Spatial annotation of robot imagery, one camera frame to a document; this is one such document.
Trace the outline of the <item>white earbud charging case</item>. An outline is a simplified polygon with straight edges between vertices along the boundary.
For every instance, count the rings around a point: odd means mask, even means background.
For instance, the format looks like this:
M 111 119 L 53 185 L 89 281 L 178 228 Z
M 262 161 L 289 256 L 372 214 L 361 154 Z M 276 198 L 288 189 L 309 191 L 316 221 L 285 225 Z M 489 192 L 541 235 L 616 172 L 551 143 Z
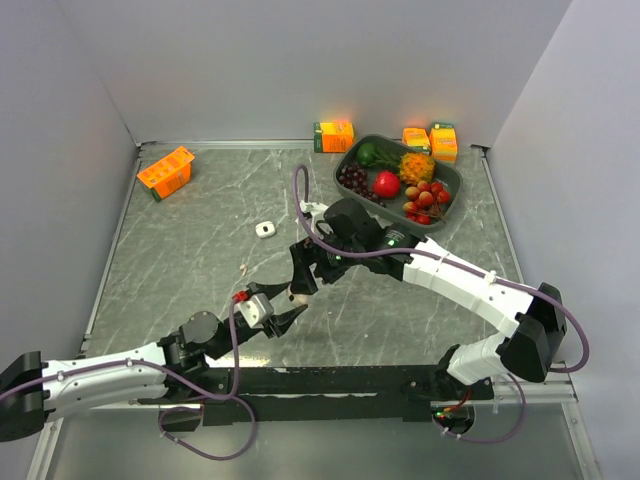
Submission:
M 276 234 L 275 224 L 271 221 L 260 222 L 255 227 L 255 233 L 259 239 L 267 239 Z

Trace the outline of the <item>beige earbud charging case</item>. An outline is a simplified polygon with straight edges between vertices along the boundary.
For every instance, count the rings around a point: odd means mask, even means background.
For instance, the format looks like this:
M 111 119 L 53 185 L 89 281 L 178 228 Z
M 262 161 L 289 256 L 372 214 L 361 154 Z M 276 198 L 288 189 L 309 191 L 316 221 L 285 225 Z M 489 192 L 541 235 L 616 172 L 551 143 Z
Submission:
M 287 290 L 287 298 L 292 305 L 295 307 L 308 305 L 309 304 L 309 296 L 301 293 L 294 293 L 291 288 Z

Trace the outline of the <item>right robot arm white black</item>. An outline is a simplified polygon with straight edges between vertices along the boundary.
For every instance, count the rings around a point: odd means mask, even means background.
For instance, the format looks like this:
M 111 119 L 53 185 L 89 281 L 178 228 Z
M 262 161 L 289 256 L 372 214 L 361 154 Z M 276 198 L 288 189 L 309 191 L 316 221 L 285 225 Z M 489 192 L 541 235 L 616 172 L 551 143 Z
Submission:
M 331 206 L 298 200 L 307 238 L 294 245 L 295 295 L 314 294 L 316 282 L 332 283 L 349 268 L 433 291 L 493 326 L 494 334 L 454 345 L 436 368 L 438 390 L 459 398 L 472 384 L 498 374 L 542 383 L 566 334 L 561 296 L 554 287 L 510 282 L 451 254 L 432 239 L 401 225 L 381 226 L 350 199 Z

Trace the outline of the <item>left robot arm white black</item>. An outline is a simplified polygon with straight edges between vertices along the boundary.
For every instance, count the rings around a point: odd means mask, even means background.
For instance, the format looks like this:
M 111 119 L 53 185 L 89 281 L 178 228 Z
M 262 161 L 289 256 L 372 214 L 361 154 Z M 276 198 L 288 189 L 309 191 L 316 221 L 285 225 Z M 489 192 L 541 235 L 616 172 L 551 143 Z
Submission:
M 16 441 L 40 432 L 46 423 L 117 402 L 184 402 L 205 391 L 198 377 L 209 363 L 258 334 L 283 336 L 308 304 L 291 295 L 292 309 L 277 314 L 272 299 L 286 284 L 250 283 L 232 298 L 225 320 L 199 311 L 176 331 L 146 345 L 94 358 L 45 361 L 38 351 L 17 357 L 1 372 L 1 439 Z

